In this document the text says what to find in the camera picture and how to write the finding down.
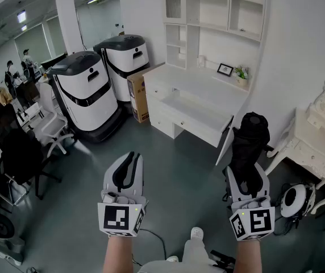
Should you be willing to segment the black umbrella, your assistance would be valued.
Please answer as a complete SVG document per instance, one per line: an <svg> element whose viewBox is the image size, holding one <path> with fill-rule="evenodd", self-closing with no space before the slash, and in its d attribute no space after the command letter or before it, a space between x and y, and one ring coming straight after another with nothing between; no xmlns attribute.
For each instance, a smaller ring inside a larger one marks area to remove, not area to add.
<svg viewBox="0 0 325 273"><path fill-rule="evenodd" d="M247 113L240 128L233 128L232 159L229 164L239 191L256 197L263 180L255 167L262 150L270 140L268 121L255 112Z"/></svg>

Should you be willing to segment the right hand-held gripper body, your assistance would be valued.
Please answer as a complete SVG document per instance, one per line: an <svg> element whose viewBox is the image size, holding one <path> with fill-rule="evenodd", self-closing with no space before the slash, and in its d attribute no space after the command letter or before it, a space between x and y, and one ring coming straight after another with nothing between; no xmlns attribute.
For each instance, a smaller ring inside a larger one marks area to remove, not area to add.
<svg viewBox="0 0 325 273"><path fill-rule="evenodd" d="M237 241L261 239L273 233L275 207L270 197L258 197L231 204L230 224Z"/></svg>

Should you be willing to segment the black office chair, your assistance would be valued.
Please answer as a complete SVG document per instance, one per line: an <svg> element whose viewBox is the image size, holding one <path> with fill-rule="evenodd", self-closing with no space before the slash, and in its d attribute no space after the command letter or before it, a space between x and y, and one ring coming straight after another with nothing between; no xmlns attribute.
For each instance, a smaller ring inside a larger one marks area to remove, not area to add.
<svg viewBox="0 0 325 273"><path fill-rule="evenodd" d="M60 178L45 172L46 165L54 157L46 158L34 132L23 130L12 104L0 103L0 149L3 174L18 185L35 179L35 196L38 199L43 199L39 193L41 175L61 182Z"/></svg>

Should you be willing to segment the brown cardboard box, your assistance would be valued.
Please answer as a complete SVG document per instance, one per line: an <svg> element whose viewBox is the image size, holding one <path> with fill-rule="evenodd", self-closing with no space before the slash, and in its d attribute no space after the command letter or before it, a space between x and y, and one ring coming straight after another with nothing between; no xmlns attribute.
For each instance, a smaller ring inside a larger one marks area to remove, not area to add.
<svg viewBox="0 0 325 273"><path fill-rule="evenodd" d="M161 63L153 67L143 69L142 71L136 72L127 77L132 113L134 118L139 123L142 123L149 118L144 75L147 72L162 66L163 64L164 63Z"/></svg>

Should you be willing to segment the person's grey trousers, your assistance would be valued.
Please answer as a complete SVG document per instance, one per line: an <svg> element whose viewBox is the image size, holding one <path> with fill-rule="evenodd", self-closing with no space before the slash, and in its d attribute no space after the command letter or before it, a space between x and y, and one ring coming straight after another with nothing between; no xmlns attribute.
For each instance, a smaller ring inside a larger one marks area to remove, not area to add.
<svg viewBox="0 0 325 273"><path fill-rule="evenodd" d="M213 264L203 241L193 238L186 241L181 262L151 261L143 265L139 273L222 273Z"/></svg>

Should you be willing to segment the black picture frame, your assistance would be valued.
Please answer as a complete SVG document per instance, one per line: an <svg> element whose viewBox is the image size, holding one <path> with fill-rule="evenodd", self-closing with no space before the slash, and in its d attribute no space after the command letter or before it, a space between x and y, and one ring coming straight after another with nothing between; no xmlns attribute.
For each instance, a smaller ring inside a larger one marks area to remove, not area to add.
<svg viewBox="0 0 325 273"><path fill-rule="evenodd" d="M222 75L230 77L232 75L233 69L234 68L229 66L229 65L225 65L223 63L220 63L220 65L219 65L219 67L217 69L217 72L222 74Z"/></svg>

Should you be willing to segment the white office chair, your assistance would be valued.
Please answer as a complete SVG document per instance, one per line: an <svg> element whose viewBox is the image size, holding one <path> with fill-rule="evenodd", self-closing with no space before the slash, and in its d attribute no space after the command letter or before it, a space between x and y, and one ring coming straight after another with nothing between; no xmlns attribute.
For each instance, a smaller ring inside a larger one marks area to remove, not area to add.
<svg viewBox="0 0 325 273"><path fill-rule="evenodd" d="M53 105L53 89L50 84L40 84L40 104L45 111L41 121L34 127L36 139L45 147L50 144L47 157L49 158L53 150L58 147L64 155L69 152L64 148L63 141L67 138L74 139L74 134L68 132L68 120L58 113Z"/></svg>

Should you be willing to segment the potted flower plant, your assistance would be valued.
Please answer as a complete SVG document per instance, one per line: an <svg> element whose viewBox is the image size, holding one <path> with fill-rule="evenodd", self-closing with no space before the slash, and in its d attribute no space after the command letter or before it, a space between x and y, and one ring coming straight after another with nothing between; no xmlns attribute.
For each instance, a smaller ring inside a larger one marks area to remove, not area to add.
<svg viewBox="0 0 325 273"><path fill-rule="evenodd" d="M250 68L245 66L234 67L234 76L239 86L246 87L250 77Z"/></svg>

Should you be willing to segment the black floor stand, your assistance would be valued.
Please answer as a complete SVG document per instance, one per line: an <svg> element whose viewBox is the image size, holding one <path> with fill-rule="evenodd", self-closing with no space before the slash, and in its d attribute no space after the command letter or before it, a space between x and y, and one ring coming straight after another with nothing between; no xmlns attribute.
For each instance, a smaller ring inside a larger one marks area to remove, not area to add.
<svg viewBox="0 0 325 273"><path fill-rule="evenodd" d="M217 263L217 266L222 269L234 269L236 259L227 255L224 255L216 250L211 250L213 260Z"/></svg>

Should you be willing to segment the white desk drawer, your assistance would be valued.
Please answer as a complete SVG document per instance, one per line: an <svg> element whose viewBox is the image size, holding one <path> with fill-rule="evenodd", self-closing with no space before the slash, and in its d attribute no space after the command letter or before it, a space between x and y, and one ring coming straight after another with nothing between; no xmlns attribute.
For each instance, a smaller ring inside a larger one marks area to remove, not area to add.
<svg viewBox="0 0 325 273"><path fill-rule="evenodd" d="M161 112L178 127L214 147L219 146L222 134L232 118L231 114L194 102L177 90L161 100Z"/></svg>

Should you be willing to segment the white and black service robot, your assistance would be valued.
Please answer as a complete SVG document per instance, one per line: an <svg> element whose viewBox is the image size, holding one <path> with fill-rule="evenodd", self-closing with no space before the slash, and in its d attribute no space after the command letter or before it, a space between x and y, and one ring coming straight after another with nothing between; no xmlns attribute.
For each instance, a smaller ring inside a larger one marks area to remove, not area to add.
<svg viewBox="0 0 325 273"><path fill-rule="evenodd" d="M50 67L47 76L62 114L78 138L99 143L123 123L125 113L100 54L68 55Z"/></svg>
<svg viewBox="0 0 325 273"><path fill-rule="evenodd" d="M129 102L127 77L150 67L145 39L140 35L119 35L93 47L102 56L116 99Z"/></svg>

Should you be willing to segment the person's left forearm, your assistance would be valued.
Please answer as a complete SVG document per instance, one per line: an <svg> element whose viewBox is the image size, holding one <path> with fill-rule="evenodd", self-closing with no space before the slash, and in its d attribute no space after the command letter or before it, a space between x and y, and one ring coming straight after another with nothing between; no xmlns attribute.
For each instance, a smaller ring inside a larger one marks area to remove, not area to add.
<svg viewBox="0 0 325 273"><path fill-rule="evenodd" d="M111 236L108 240L103 273L133 273L132 237Z"/></svg>

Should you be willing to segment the round white and black device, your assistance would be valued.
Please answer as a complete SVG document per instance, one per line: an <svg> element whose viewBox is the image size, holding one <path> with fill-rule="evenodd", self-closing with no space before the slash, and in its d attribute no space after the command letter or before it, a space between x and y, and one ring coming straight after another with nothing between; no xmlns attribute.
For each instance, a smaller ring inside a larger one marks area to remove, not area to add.
<svg viewBox="0 0 325 273"><path fill-rule="evenodd" d="M313 209L315 194L314 184L296 184L291 186L281 199L281 215L285 218L301 220Z"/></svg>

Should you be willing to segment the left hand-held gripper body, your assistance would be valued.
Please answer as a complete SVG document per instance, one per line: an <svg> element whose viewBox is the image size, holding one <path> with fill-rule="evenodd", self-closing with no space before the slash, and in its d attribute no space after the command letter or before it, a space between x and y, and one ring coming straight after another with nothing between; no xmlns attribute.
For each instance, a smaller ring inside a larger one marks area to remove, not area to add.
<svg viewBox="0 0 325 273"><path fill-rule="evenodd" d="M135 237L145 217L148 201L143 196L103 190L98 203L99 230L109 236Z"/></svg>

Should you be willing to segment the white work table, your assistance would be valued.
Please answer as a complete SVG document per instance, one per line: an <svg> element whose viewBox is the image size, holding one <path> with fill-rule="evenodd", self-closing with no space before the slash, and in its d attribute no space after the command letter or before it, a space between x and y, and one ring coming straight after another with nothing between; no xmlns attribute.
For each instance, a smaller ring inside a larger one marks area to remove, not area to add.
<svg viewBox="0 0 325 273"><path fill-rule="evenodd" d="M39 116L41 119L44 118L44 114L42 112L42 106L38 104L38 102L35 102L33 105L31 105L28 109L24 111L20 111L18 109L16 113L17 120L21 127L27 126L30 130L33 128L30 126L30 123L33 118L36 116Z"/></svg>

